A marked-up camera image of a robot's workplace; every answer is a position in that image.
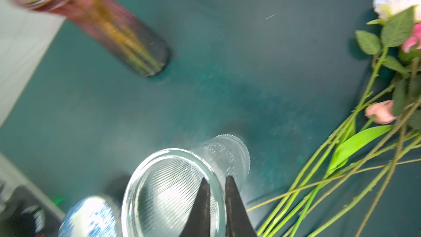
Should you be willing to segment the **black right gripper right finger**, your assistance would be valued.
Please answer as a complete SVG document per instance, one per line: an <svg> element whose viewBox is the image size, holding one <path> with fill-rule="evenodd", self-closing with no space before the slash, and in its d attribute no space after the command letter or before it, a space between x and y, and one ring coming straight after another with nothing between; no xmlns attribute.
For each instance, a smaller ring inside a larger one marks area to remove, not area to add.
<svg viewBox="0 0 421 237"><path fill-rule="evenodd" d="M225 179L225 207L227 237L257 237L233 176L227 176Z"/></svg>

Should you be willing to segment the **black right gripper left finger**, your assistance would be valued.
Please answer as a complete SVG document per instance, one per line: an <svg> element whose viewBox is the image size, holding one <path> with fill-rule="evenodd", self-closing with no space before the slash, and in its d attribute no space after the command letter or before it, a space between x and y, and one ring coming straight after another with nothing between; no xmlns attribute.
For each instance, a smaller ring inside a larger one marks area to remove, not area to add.
<svg viewBox="0 0 421 237"><path fill-rule="evenodd" d="M203 178L180 237L210 237L210 201L211 189L207 180Z"/></svg>

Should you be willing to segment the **clear ribbed glass vase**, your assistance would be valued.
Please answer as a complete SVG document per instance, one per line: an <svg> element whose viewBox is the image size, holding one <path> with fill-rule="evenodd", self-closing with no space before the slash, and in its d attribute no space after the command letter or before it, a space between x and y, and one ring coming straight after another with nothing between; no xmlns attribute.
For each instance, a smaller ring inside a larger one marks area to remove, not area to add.
<svg viewBox="0 0 421 237"><path fill-rule="evenodd" d="M189 150L169 148L150 155L126 187L123 236L179 236L203 179L210 185L210 235L225 236L225 179L233 176L242 188L250 166L246 145L233 135L216 136Z"/></svg>

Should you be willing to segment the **dark red glass vase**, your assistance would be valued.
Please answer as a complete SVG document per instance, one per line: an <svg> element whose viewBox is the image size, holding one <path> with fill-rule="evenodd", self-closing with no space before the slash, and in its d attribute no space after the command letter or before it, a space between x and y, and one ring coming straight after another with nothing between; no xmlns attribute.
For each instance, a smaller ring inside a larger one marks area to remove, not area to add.
<svg viewBox="0 0 421 237"><path fill-rule="evenodd" d="M165 41L114 0L12 0L34 12L61 15L144 77L159 74L170 51Z"/></svg>

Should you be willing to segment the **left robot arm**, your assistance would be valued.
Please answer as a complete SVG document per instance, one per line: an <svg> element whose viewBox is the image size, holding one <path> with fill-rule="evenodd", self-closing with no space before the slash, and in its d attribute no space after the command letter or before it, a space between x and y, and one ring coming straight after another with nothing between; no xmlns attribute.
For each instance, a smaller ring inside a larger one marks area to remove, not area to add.
<svg viewBox="0 0 421 237"><path fill-rule="evenodd" d="M2 237L57 237L64 216L48 206L26 186L7 197L7 183L1 181Z"/></svg>

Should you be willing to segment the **blue white porcelain bowl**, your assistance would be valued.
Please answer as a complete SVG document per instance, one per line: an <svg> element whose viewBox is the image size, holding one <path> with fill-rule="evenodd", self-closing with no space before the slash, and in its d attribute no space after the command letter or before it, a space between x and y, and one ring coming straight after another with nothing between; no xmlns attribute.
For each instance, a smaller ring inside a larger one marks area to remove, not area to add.
<svg viewBox="0 0 421 237"><path fill-rule="evenodd" d="M108 196L87 196L69 209L58 236L121 237L121 209Z"/></svg>

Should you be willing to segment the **pink tulip stem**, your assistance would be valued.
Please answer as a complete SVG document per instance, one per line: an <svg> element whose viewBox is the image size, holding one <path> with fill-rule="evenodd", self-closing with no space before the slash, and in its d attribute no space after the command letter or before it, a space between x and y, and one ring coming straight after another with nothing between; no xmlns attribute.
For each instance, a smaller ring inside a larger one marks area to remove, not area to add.
<svg viewBox="0 0 421 237"><path fill-rule="evenodd" d="M360 132L354 133L353 136L339 144L333 153L328 170L323 177L324 180L330 178L337 169L344 166L348 158L357 151L391 130L390 123L396 119L392 114L392 108L393 101L384 101L370 105L365 109L365 116L368 118L367 123Z"/></svg>

